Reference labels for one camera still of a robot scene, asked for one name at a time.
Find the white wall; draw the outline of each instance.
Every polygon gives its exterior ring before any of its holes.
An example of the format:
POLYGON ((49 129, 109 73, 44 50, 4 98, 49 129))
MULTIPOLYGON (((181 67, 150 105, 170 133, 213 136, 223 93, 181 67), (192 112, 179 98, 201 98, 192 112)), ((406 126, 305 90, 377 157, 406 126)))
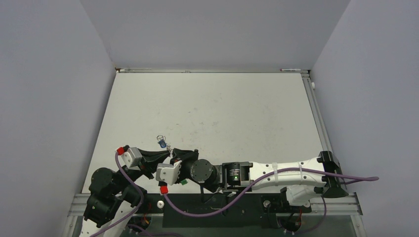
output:
POLYGON ((349 0, 81 0, 120 68, 311 69, 349 0))
POLYGON ((61 235, 114 76, 78 0, 0 1, 1 236, 61 235))
POLYGON ((311 73, 369 237, 418 236, 419 1, 352 0, 311 73))

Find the black base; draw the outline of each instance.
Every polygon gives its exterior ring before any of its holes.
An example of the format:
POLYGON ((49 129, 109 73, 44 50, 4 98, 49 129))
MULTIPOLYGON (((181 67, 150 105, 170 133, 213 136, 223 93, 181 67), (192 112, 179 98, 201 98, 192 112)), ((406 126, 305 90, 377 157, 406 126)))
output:
MULTIPOLYGON (((270 201, 270 213, 300 213, 300 209, 302 213, 310 213, 311 207, 305 206, 290 206, 287 203, 283 203, 284 199, 278 196, 278 194, 263 194, 260 197, 260 202, 263 204, 264 201, 270 201)), ((263 211, 265 213, 268 212, 267 207, 263 207, 263 211)))
MULTIPOLYGON (((214 212, 226 205, 225 195, 216 194, 210 198, 212 194, 206 194, 206 203, 201 202, 200 194, 171 194, 170 200, 181 210, 203 214, 214 212)), ((224 215, 219 214, 207 218, 191 218, 177 213, 167 203, 164 207, 163 227, 244 227, 244 226, 261 226, 262 228, 278 228, 276 221, 272 223, 270 220, 276 220, 275 213, 288 213, 278 207, 270 210, 273 218, 268 218, 267 209, 263 206, 263 201, 267 198, 279 198, 278 194, 245 194, 239 201, 228 209, 224 215)), ((311 208, 304 208, 304 213, 311 212, 311 208)))

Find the wire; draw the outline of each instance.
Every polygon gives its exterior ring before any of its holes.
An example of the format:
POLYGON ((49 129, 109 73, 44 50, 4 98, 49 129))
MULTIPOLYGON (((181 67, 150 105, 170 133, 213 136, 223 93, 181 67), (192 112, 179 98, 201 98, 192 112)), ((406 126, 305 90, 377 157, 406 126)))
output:
POLYGON ((310 232, 310 231, 313 231, 313 230, 315 230, 315 229, 317 229, 322 223, 323 223, 323 221, 325 220, 325 218, 326 218, 326 213, 327 213, 327 207, 326 207, 326 201, 325 201, 325 199, 324 199, 324 197, 321 197, 322 198, 322 200, 323 200, 323 205, 325 206, 325 213, 323 214, 323 217, 322 217, 322 219, 319 221, 319 223, 317 223, 315 226, 313 226, 313 227, 311 227, 311 228, 309 228, 309 229, 307 229, 307 230, 303 230, 303 231, 298 231, 298 232, 291 232, 291 231, 287 231, 286 229, 285 229, 285 232, 288 232, 288 233, 292 233, 293 235, 299 235, 299 234, 304 234, 304 233, 307 233, 307 232, 310 232))
POLYGON ((271 219, 271 206, 272 206, 271 204, 268 205, 268 220, 269 220, 269 223, 271 223, 271 220, 270 220, 271 219))
POLYGON ((352 180, 352 181, 349 181, 345 184, 348 185, 348 184, 353 184, 353 183, 358 183, 358 182, 362 182, 362 180, 352 180))
MULTIPOLYGON (((145 230, 143 228, 141 228, 140 226, 138 226, 138 225, 128 224, 127 226, 128 227, 134 227, 134 228, 137 228, 137 229, 141 230, 142 232, 139 233, 139 234, 142 235, 142 236, 146 236, 147 235, 147 233, 144 232, 145 230)), ((180 234, 172 233, 172 232, 158 233, 158 234, 153 234, 152 236, 176 236, 176 237, 183 237, 180 234)))
POLYGON ((302 209, 300 208, 300 215, 298 216, 298 218, 297 218, 296 222, 297 222, 299 219, 301 219, 301 216, 302 216, 302 209))
MULTIPOLYGON (((227 205, 227 204, 228 204, 228 202, 230 201, 229 194, 226 194, 226 195, 224 196, 224 199, 222 199, 222 200, 221 200, 221 206, 222 206, 222 207, 225 207, 225 206, 224 206, 224 201, 225 201, 225 204, 227 205)), ((225 211, 223 211, 223 212, 221 213, 221 215, 223 215, 224 217, 226 217, 226 216, 227 216, 227 213, 228 213, 228 209, 226 209, 225 211)))
POLYGON ((150 224, 150 222, 147 220, 147 218, 146 218, 146 215, 148 214, 148 212, 151 210, 151 203, 149 202, 148 203, 148 210, 144 213, 144 215, 143 215, 143 220, 144 220, 144 222, 145 223, 147 223, 147 225, 149 225, 150 224))
POLYGON ((121 164, 119 164, 119 160, 118 160, 118 153, 115 153, 115 162, 117 163, 117 167, 120 170, 121 174, 128 180, 128 182, 134 186, 134 188, 138 191, 138 193, 140 193, 141 199, 140 202, 138 203, 138 205, 131 211, 129 212, 127 215, 125 215, 124 217, 122 217, 121 219, 119 219, 118 221, 116 221, 115 223, 109 225, 106 228, 103 228, 101 230, 99 230, 98 232, 92 234, 90 237, 96 237, 102 233, 104 233, 105 231, 107 231, 108 229, 116 226, 117 224, 121 223, 123 220, 125 220, 126 218, 132 216, 133 214, 135 214, 138 209, 140 208, 140 206, 143 204, 144 202, 144 194, 143 192, 140 190, 140 188, 134 183, 133 180, 130 179, 130 177, 125 173, 124 169, 122 169, 121 164))
POLYGON ((207 200, 205 200, 204 197, 204 187, 200 186, 200 190, 201 190, 201 202, 202 203, 207 203, 209 200, 211 200, 216 194, 220 194, 220 193, 215 193, 213 194, 211 197, 209 197, 207 200))
MULTIPOLYGON (((338 177, 338 178, 345 178, 345 179, 353 179, 353 180, 360 180, 360 181, 376 181, 379 178, 378 177, 368 177, 368 178, 363 178, 363 177, 356 177, 356 176, 350 176, 350 175, 343 175, 343 174, 335 174, 335 173, 329 173, 329 172, 323 172, 323 171, 319 171, 319 170, 314 170, 314 169, 306 169, 306 168, 283 168, 283 169, 278 169, 277 172, 281 173, 281 172, 286 172, 286 171, 305 171, 305 172, 309 172, 309 173, 315 173, 315 174, 324 174, 324 175, 328 175, 328 176, 332 176, 332 177, 338 177)), ((243 189, 243 191, 241 193, 239 193, 237 195, 237 197, 232 200, 229 204, 225 205, 223 208, 214 211, 214 212, 210 212, 210 213, 205 213, 205 214, 193 214, 193 213, 188 213, 185 211, 180 210, 179 208, 177 208, 173 202, 171 202, 171 200, 169 199, 167 194, 164 194, 165 200, 168 202, 168 204, 178 213, 185 215, 185 216, 189 216, 189 217, 210 217, 210 216, 214 216, 217 215, 219 213, 222 213, 223 211, 227 210, 228 208, 230 208, 232 205, 234 205, 253 185, 255 185, 256 183, 258 183, 259 181, 273 175, 274 172, 269 172, 265 175, 260 176, 259 178, 257 178, 256 180, 254 180, 253 182, 251 182, 245 189, 243 189)))

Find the purple cable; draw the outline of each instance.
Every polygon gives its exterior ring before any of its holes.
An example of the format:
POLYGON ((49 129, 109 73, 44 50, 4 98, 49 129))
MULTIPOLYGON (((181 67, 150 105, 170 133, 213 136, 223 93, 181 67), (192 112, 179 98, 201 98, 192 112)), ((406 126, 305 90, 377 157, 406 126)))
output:
POLYGON ((92 234, 90 237, 96 237, 98 235, 100 235, 101 233, 104 233, 105 231, 107 231, 108 229, 116 226, 117 224, 121 223, 123 220, 125 220, 126 218, 132 216, 133 214, 135 214, 137 212, 137 210, 140 208, 140 206, 143 204, 144 202, 144 194, 143 192, 140 190, 140 188, 134 183, 133 180, 131 180, 129 178, 129 176, 125 173, 124 169, 122 169, 121 164, 119 164, 118 161, 118 153, 115 153, 115 161, 117 163, 118 169, 120 170, 121 174, 128 180, 128 182, 134 186, 134 188, 138 191, 138 193, 140 193, 141 199, 140 199, 140 203, 131 211, 129 212, 127 215, 125 215, 123 218, 119 219, 118 221, 116 221, 115 223, 109 225, 108 227, 99 230, 98 232, 92 234))
POLYGON ((307 232, 310 232, 310 231, 313 231, 313 230, 315 230, 315 229, 319 228, 319 226, 320 226, 320 225, 323 223, 323 221, 326 219, 326 213, 327 213, 326 201, 325 201, 325 199, 324 199, 323 197, 321 197, 321 198, 322 198, 322 200, 323 200, 323 204, 324 204, 324 206, 325 206, 325 213, 323 214, 323 217, 322 217, 322 219, 319 221, 319 223, 317 223, 315 226, 313 226, 313 227, 311 227, 311 228, 309 228, 309 229, 307 229, 307 230, 303 230, 303 231, 292 232, 292 231, 288 231, 288 230, 286 230, 286 229, 285 229, 285 231, 286 231, 286 232, 288 232, 288 233, 292 233, 293 235, 299 235, 299 234, 304 234, 304 233, 307 233, 307 232))
MULTIPOLYGON (((363 177, 356 177, 356 176, 350 176, 350 175, 343 175, 343 174, 335 174, 335 173, 328 173, 328 172, 323 172, 323 171, 319 171, 319 170, 314 170, 314 169, 305 169, 302 168, 302 171, 305 172, 309 172, 309 173, 315 173, 315 174, 324 174, 324 175, 328 175, 328 176, 333 176, 333 177, 338 177, 338 178, 344 178, 344 179, 353 179, 353 180, 359 180, 359 181, 376 181, 379 178, 378 177, 368 177, 368 178, 363 178, 363 177)), ((278 169, 277 172, 281 173, 281 172, 286 172, 286 171, 300 171, 300 168, 284 168, 284 169, 278 169)), ((205 214, 193 214, 193 213, 187 213, 185 211, 180 210, 179 208, 177 208, 173 202, 171 202, 171 200, 169 199, 168 195, 165 194, 165 199, 166 201, 169 203, 169 205, 178 213, 185 215, 185 216, 189 216, 189 217, 210 217, 210 216, 214 216, 217 215, 219 213, 222 213, 223 211, 227 210, 228 208, 230 208, 232 205, 234 205, 253 185, 255 185, 257 182, 263 180, 264 178, 267 178, 271 175, 273 175, 274 172, 270 172, 267 173, 265 175, 260 176, 259 178, 257 178, 255 181, 251 182, 241 193, 239 193, 237 195, 237 197, 232 200, 229 204, 225 205, 222 209, 219 209, 217 211, 214 212, 210 212, 210 213, 205 213, 205 214)))
POLYGON ((352 181, 346 182, 344 184, 348 185, 348 184, 358 183, 358 182, 362 182, 362 181, 363 180, 352 180, 352 181))
POLYGON ((128 224, 127 226, 128 227, 134 227, 134 228, 140 229, 143 233, 139 233, 139 234, 142 235, 142 236, 176 236, 176 237, 183 237, 180 234, 172 233, 172 232, 163 232, 163 233, 158 233, 158 234, 152 234, 152 235, 150 235, 149 233, 145 233, 145 230, 142 227, 138 226, 138 225, 128 224))

